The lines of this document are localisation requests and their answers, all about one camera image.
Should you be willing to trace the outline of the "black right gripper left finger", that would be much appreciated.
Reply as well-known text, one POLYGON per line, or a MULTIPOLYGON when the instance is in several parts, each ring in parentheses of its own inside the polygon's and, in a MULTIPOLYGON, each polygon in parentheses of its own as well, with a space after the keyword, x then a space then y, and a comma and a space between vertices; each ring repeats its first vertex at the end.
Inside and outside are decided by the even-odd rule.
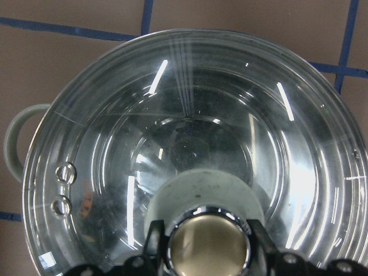
POLYGON ((143 256, 149 267, 150 275, 163 275, 166 252, 166 236, 163 220, 151 221, 143 256))

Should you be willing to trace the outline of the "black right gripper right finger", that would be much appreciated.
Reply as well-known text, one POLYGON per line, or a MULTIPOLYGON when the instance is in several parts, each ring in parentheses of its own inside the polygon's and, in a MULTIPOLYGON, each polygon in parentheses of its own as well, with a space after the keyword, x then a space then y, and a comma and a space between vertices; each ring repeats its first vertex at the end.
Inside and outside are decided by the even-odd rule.
POLYGON ((249 266, 255 275, 273 275, 272 270, 279 251, 264 228, 256 219, 247 220, 251 230, 251 257, 249 266))

